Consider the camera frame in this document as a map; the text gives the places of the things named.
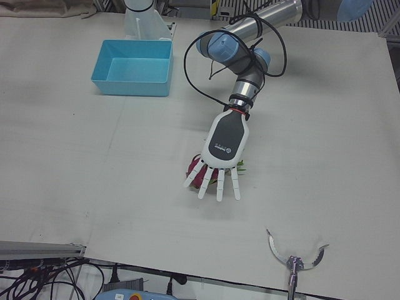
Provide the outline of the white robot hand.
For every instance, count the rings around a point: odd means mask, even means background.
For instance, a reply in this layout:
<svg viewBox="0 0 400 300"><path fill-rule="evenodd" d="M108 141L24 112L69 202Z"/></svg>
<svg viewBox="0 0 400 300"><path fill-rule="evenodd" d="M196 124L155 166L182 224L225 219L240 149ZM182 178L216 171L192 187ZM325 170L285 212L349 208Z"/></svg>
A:
<svg viewBox="0 0 400 300"><path fill-rule="evenodd" d="M223 199L225 172L229 170L234 197L239 200L241 193L237 168L248 136L249 128L246 123L246 114L243 111L229 108L218 114L212 122L199 161L188 174L184 181L184 187L189 187L201 169L206 166L207 169L197 196L199 199L204 197L213 172L217 171L216 200L220 202Z"/></svg>

